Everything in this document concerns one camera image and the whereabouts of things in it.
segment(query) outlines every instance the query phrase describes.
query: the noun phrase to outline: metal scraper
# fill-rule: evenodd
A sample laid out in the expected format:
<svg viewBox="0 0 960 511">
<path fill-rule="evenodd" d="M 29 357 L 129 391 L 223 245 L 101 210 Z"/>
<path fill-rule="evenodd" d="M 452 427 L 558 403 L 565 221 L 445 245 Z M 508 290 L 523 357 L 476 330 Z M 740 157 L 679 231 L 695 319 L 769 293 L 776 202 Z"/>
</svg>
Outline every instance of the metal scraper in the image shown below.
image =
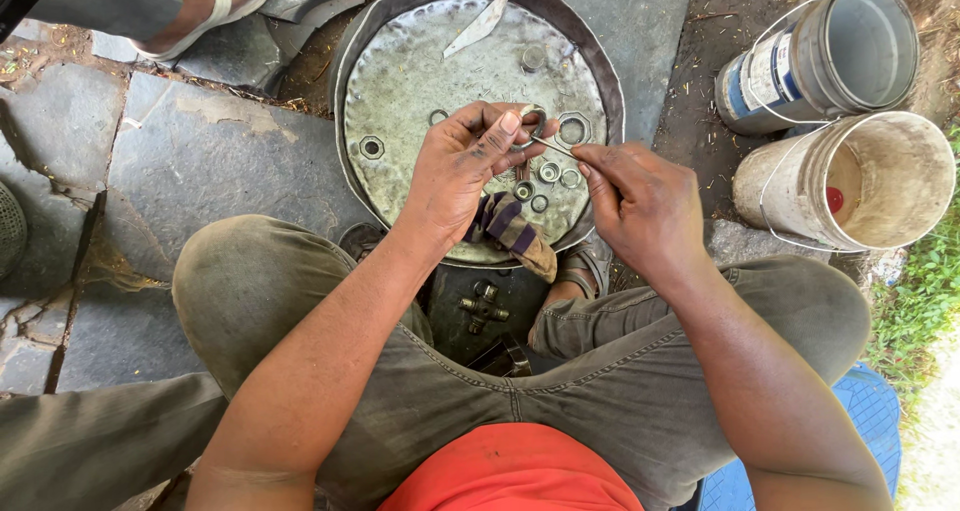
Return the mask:
<svg viewBox="0 0 960 511">
<path fill-rule="evenodd" d="M 484 8 L 483 12 L 480 12 L 477 19 L 470 22 L 470 25 L 466 26 L 466 29 L 453 39 L 446 50 L 443 50 L 443 58 L 447 59 L 489 35 L 497 26 L 500 18 L 503 17 L 503 11 L 506 8 L 507 0 L 493 0 Z"/>
</svg>

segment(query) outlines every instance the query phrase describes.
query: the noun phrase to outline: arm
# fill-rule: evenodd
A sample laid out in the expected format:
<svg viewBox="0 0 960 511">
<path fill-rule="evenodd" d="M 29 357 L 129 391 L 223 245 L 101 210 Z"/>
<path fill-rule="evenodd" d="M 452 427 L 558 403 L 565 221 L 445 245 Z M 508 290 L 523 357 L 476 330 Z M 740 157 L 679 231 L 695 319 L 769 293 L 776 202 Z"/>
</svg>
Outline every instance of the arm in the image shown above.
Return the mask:
<svg viewBox="0 0 960 511">
<path fill-rule="evenodd" d="M 512 107 L 474 102 L 430 128 L 390 233 L 244 381 L 199 462 L 188 509 L 311 508 L 317 469 L 387 337 L 464 236 L 481 189 L 494 173 L 544 151 L 507 153 L 527 138 L 517 112 L 501 115 Z M 557 125 L 548 125 L 548 136 Z"/>
<path fill-rule="evenodd" d="M 892 509 L 830 388 L 738 296 L 703 245 L 697 178 L 640 144 L 574 148 L 597 231 L 670 305 L 758 509 Z"/>
</svg>

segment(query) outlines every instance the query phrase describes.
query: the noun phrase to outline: round metal tray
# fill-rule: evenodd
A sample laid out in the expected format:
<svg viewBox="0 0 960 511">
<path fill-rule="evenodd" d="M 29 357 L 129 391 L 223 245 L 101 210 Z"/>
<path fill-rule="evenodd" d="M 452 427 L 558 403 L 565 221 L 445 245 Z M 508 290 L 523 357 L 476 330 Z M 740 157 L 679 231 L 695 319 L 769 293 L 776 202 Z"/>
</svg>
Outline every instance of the round metal tray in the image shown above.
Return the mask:
<svg viewBox="0 0 960 511">
<path fill-rule="evenodd" d="M 510 0 L 489 36 L 443 59 L 447 45 L 490 1 L 378 0 L 341 42 L 333 97 L 342 167 L 354 193 L 387 227 L 402 209 L 431 121 L 471 101 L 545 107 L 563 126 L 563 137 L 553 143 L 566 149 L 576 141 L 571 135 L 594 143 L 623 139 L 617 75 L 596 37 L 562 0 Z M 549 204 L 541 209 L 544 198 L 537 198 L 533 209 L 526 202 L 523 217 L 559 251 L 588 235 L 594 217 L 587 184 L 538 175 L 547 162 L 553 163 L 547 174 L 576 168 L 575 160 L 553 149 L 533 159 L 530 181 Z M 510 170 L 485 192 L 513 191 L 516 183 Z M 520 265 L 494 242 L 458 243 L 444 262 Z"/>
</svg>

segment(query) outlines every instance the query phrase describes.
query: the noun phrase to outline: green grass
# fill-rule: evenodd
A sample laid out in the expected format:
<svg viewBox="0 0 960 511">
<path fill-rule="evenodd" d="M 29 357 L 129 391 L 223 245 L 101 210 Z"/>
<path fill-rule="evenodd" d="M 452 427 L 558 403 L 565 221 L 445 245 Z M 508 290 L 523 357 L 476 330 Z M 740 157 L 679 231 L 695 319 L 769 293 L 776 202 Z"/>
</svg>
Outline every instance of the green grass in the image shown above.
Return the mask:
<svg viewBox="0 0 960 511">
<path fill-rule="evenodd" d="M 960 126 L 947 132 L 960 155 Z M 890 382 L 909 417 L 934 372 L 930 347 L 954 330 L 960 309 L 960 198 L 913 247 L 894 288 L 874 284 L 873 340 L 867 363 Z"/>
</svg>

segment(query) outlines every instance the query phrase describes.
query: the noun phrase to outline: sandal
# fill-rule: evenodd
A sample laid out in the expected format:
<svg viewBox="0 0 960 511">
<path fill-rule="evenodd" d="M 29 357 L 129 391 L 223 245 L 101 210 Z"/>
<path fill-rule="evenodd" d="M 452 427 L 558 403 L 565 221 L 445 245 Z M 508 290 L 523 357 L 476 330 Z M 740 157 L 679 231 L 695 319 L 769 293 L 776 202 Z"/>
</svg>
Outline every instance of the sandal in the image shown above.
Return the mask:
<svg viewBox="0 0 960 511">
<path fill-rule="evenodd" d="M 557 282 L 567 281 L 577 284 L 583 290 L 588 301 L 602 298 L 610 292 L 610 262 L 614 250 L 600 238 L 596 229 L 586 236 L 579 245 L 570 247 L 559 263 Z M 593 275 L 596 289 L 573 269 L 585 269 Z"/>
<path fill-rule="evenodd" d="M 360 263 L 383 241 L 386 233 L 373 224 L 360 222 L 346 229 L 340 236 L 337 245 L 347 253 L 353 261 Z"/>
<path fill-rule="evenodd" d="M 178 58 L 187 48 L 193 45 L 201 35 L 210 31 L 211 29 L 222 26 L 224 24 L 230 24 L 252 14 L 254 11 L 259 9 L 267 0 L 249 0 L 244 4 L 241 4 L 237 7 L 236 11 L 231 14 L 231 7 L 234 4 L 234 0 L 214 0 L 213 1 L 213 11 L 210 12 L 210 17 L 206 19 L 205 22 L 199 24 L 197 28 L 189 32 L 184 38 L 180 39 L 179 42 L 174 44 L 174 46 L 167 50 L 161 51 L 159 53 L 150 53 L 149 51 L 143 51 L 139 48 L 136 49 L 144 58 L 152 62 L 168 62 Z"/>
</svg>

